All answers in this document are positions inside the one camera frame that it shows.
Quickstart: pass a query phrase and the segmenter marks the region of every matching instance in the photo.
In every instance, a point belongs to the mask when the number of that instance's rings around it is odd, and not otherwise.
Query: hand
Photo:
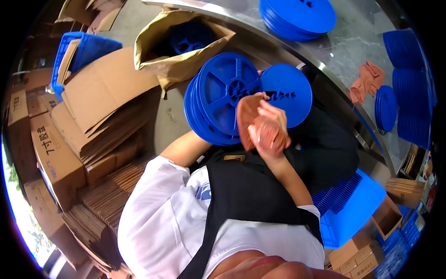
[[[284,131],[285,134],[288,134],[286,130],[286,115],[285,111],[273,107],[272,105],[268,104],[266,101],[261,100],[260,106],[257,108],[258,113],[260,116],[264,116],[271,121],[275,122],[277,126],[279,126],[280,129]],[[283,152],[280,152],[279,154],[271,155],[271,152],[267,152],[267,150],[264,150],[258,142],[257,138],[257,127],[254,125],[250,125],[248,127],[249,136],[251,137],[251,140],[256,147],[257,151],[259,152],[260,157],[265,161],[265,163],[271,167],[272,165],[276,165],[283,160],[286,160],[285,155]]]

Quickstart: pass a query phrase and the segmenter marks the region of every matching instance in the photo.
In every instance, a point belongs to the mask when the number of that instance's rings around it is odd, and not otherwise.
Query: black apron
[[[218,230],[226,219],[305,225],[323,244],[319,219],[296,207],[258,155],[246,152],[244,162],[223,160],[225,155],[228,153],[214,157],[206,164],[212,198],[203,243],[178,279],[203,277]]]

